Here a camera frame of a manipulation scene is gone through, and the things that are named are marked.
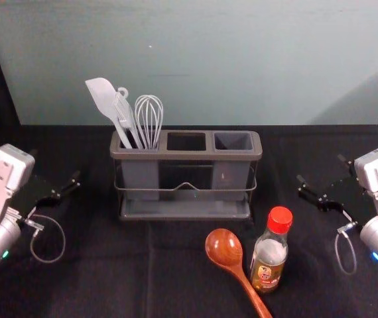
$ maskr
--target black tablecloth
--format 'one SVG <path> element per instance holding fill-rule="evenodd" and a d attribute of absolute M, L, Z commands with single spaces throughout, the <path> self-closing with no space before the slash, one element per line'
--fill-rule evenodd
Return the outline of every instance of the black tablecloth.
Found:
<path fill-rule="evenodd" d="M 64 183 L 77 169 L 86 172 L 78 193 L 39 211 L 63 225 L 63 259 L 38 263 L 29 253 L 31 231 L 24 231 L 0 264 L 0 317 L 255 317 L 240 285 L 206 258 L 204 240 L 217 227 L 232 230 L 244 247 L 246 270 L 276 205 L 290 208 L 294 223 L 280 286 L 263 296 L 274 317 L 378 317 L 378 263 L 354 231 L 358 271 L 341 273 L 334 237 L 346 220 L 299 199 L 295 178 L 302 174 L 310 184 L 324 186 L 347 176 L 336 156 L 357 158 L 378 148 L 378 126 L 218 128 L 260 134 L 264 155 L 252 220 L 118 221 L 109 157 L 112 127 L 0 130 L 0 145 L 37 149 L 33 172 L 52 182 Z M 58 252 L 58 231 L 47 226 L 41 235 L 39 249 Z M 347 264 L 349 256 L 343 249 Z"/>

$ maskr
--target gray utensil holder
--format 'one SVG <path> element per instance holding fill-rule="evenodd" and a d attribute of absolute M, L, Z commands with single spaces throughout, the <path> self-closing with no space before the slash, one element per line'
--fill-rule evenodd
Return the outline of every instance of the gray utensil holder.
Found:
<path fill-rule="evenodd" d="M 250 215 L 263 150 L 252 131 L 163 130 L 152 150 L 126 149 L 114 132 L 110 154 L 122 218 L 225 219 Z"/>

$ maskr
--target whisk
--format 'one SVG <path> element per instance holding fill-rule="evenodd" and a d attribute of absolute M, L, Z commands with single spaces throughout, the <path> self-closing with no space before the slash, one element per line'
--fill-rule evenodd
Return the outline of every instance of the whisk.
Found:
<path fill-rule="evenodd" d="M 135 102 L 135 122 L 145 149 L 157 147 L 164 107 L 154 95 L 142 95 Z"/>

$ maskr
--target blue led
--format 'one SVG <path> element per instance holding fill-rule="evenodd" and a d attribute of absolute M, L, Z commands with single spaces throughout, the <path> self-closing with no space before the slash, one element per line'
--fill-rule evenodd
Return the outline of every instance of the blue led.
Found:
<path fill-rule="evenodd" d="M 372 252 L 372 257 L 374 260 L 378 261 L 378 254 L 376 252 Z"/>

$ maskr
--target cable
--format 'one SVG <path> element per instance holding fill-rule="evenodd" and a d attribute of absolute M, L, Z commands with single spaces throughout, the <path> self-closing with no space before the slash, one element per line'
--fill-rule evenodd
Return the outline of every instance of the cable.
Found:
<path fill-rule="evenodd" d="M 55 223 L 58 226 L 58 228 L 59 228 L 59 230 L 61 232 L 61 235 L 62 235 L 62 240 L 64 241 L 64 244 L 62 245 L 61 253 L 59 254 L 58 257 L 54 258 L 53 260 L 44 260 L 44 259 L 40 258 L 39 256 L 37 256 L 36 253 L 34 252 L 34 248 L 33 248 L 34 241 L 36 240 L 36 237 L 37 237 L 37 235 L 39 233 L 39 230 L 36 230 L 34 232 L 32 238 L 31 238 L 31 241 L 30 241 L 30 251 L 31 251 L 31 254 L 39 262 L 42 262 L 42 263 L 45 263 L 45 264 L 51 264 L 51 263 L 57 262 L 59 259 L 61 259 L 61 257 L 64 255 L 64 252 L 65 252 L 66 238 L 65 238 L 64 230 L 62 229 L 61 225 L 55 219 L 53 219 L 52 217 L 48 217 L 46 215 L 34 214 L 34 211 L 32 211 L 31 216 L 33 216 L 33 217 L 41 217 L 43 219 L 48 219 L 48 220 L 52 221 L 53 223 Z"/>
<path fill-rule="evenodd" d="M 353 255 L 353 270 L 351 272 L 347 272 L 344 269 L 344 267 L 342 266 L 342 263 L 341 263 L 340 253 L 338 251 L 338 239 L 339 239 L 341 234 L 347 239 L 349 247 L 351 248 L 351 253 Z M 348 234 L 345 231 L 338 231 L 338 233 L 335 237 L 335 253 L 336 253 L 336 260 L 338 261 L 338 265 L 339 265 L 341 271 L 346 275 L 355 274 L 355 272 L 357 271 L 357 258 L 355 257 L 355 251 L 354 251 L 353 244 L 351 243 L 351 240 L 349 239 Z"/>

